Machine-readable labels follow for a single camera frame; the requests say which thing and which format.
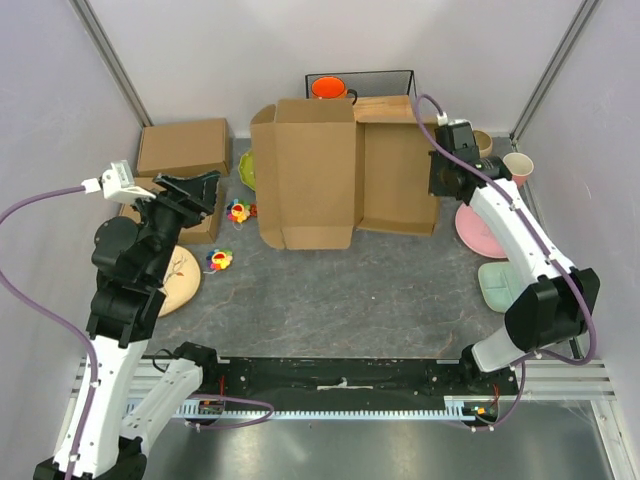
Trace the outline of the large cardboard box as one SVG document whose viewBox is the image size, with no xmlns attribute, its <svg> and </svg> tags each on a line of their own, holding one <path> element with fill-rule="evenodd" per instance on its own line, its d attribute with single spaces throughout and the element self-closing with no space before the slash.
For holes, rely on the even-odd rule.
<svg viewBox="0 0 640 480">
<path fill-rule="evenodd" d="M 274 249 L 342 250 L 355 230 L 430 236 L 435 117 L 406 96 L 282 99 L 250 124 L 262 240 Z"/>
</svg>

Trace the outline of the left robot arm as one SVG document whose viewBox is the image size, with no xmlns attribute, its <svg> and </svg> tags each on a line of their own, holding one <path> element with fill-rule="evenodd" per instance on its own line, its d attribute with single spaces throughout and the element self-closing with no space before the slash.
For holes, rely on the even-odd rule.
<svg viewBox="0 0 640 480">
<path fill-rule="evenodd" d="M 159 174 L 158 190 L 149 191 L 118 162 L 84 182 L 89 193 L 131 205 L 141 220 L 116 216 L 96 231 L 96 292 L 87 323 L 93 351 L 65 438 L 53 457 L 36 466 L 34 478 L 142 478 L 154 442 L 178 407 L 195 391 L 208 393 L 218 385 L 220 371 L 208 362 L 214 350 L 190 344 L 146 397 L 125 410 L 166 298 L 165 275 L 179 234 L 213 214 L 219 179 L 217 171 L 190 178 Z"/>
</svg>

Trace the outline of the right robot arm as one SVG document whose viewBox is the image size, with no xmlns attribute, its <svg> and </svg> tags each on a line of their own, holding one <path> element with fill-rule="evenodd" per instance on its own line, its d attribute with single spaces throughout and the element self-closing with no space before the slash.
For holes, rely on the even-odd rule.
<svg viewBox="0 0 640 480">
<path fill-rule="evenodd" d="M 524 287 L 506 311 L 503 327 L 464 349 L 457 371 L 460 386 L 481 393 L 493 383 L 495 371 L 541 355 L 562 360 L 551 346 L 582 334 L 589 336 L 588 352 L 564 361 L 590 363 L 597 345 L 592 313 L 600 280 L 595 271 L 577 269 L 557 249 L 502 161 L 483 171 L 479 159 L 465 162 L 441 147 L 430 156 L 430 192 L 463 201 L 484 221 Z"/>
</svg>

